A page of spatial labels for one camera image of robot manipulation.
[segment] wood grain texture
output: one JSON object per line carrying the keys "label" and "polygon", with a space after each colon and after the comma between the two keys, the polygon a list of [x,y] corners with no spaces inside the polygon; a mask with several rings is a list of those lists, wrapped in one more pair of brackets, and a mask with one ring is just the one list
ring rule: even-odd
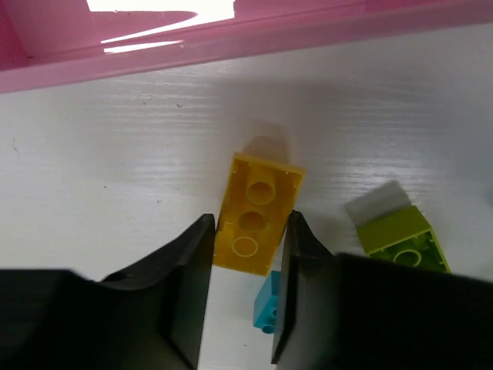
{"label": "wood grain texture", "polygon": [[[493,280],[493,26],[0,96],[0,265],[101,278],[217,215],[231,156],[287,138],[296,208],[362,253],[345,203],[398,180],[451,269]],[[270,368],[261,277],[214,269],[201,368]]]}

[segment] lime green lego brick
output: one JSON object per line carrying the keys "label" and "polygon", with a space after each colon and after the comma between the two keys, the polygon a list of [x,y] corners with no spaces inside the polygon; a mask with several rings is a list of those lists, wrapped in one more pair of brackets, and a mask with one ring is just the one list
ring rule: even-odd
{"label": "lime green lego brick", "polygon": [[372,258],[450,272],[431,225],[416,206],[373,220],[359,227],[357,235]]}

